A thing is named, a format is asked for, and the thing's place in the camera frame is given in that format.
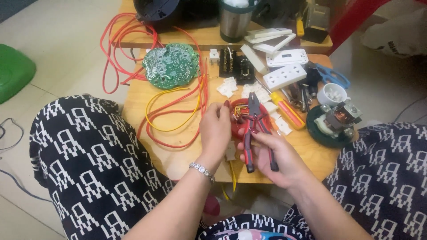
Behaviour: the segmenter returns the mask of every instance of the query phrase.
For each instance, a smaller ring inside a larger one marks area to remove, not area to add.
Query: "stainless steel cup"
[[[252,12],[256,5],[247,8],[237,8],[230,6],[220,0],[221,21],[219,23],[219,33],[221,38],[229,43],[237,43],[246,35],[246,29],[251,22]]]

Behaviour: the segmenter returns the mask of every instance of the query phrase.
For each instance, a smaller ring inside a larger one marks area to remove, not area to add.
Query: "white cup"
[[[332,100],[330,97],[327,96],[326,92],[332,90],[332,92],[337,92],[338,94],[341,95],[341,100],[340,101],[334,101]],[[329,105],[331,107],[335,107],[336,105],[338,105],[338,103],[340,102],[344,102],[345,100],[347,100],[350,98],[347,97],[347,92],[345,91],[345,89],[343,87],[341,87],[338,84],[335,83],[327,83],[325,84],[325,86],[320,89],[320,91],[317,93],[317,100],[319,101],[320,104],[326,104]]]

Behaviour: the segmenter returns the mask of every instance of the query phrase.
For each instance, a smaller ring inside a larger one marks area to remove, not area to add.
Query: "red plastic chair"
[[[344,7],[334,10],[336,16],[332,20],[329,36],[332,39],[333,53],[351,34],[353,34],[379,7],[390,0],[349,0]],[[427,0],[416,0],[427,4]]]

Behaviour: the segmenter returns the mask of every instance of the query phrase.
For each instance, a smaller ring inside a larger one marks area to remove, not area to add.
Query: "red nail polish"
[[[253,129],[253,128],[249,128],[249,130],[255,134],[258,134],[260,131],[258,131],[257,129]]]

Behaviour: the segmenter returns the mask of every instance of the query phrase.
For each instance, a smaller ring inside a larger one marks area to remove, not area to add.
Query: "blue scissors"
[[[350,87],[350,81],[344,77],[344,75],[318,63],[308,62],[310,68],[316,68],[322,76],[322,82],[327,84],[328,82],[335,83],[347,89]]]

